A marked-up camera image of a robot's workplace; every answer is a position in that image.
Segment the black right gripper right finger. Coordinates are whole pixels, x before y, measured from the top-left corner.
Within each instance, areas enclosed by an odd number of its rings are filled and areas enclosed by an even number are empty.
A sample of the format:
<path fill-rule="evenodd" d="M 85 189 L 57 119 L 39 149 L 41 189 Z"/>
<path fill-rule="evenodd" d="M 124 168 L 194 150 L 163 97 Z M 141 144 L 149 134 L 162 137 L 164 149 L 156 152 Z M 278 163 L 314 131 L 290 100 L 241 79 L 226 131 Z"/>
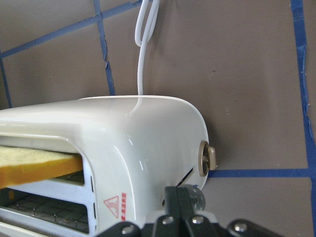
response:
<path fill-rule="evenodd" d="M 245 219 L 236 219 L 227 227 L 219 225 L 215 216 L 205 212 L 205 197 L 194 186 L 177 188 L 180 216 L 190 237 L 278 237 L 265 227 Z"/>

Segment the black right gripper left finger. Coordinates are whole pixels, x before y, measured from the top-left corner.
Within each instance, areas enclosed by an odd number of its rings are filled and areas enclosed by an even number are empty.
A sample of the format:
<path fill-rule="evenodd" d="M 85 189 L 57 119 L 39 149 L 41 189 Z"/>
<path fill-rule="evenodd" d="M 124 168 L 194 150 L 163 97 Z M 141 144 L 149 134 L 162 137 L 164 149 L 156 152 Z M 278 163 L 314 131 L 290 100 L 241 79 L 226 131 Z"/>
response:
<path fill-rule="evenodd" d="M 143 227 L 125 221 L 119 222 L 100 233 L 100 237 L 179 237 L 180 236 L 180 204 L 177 187 L 165 188 L 164 210 L 148 215 Z"/>

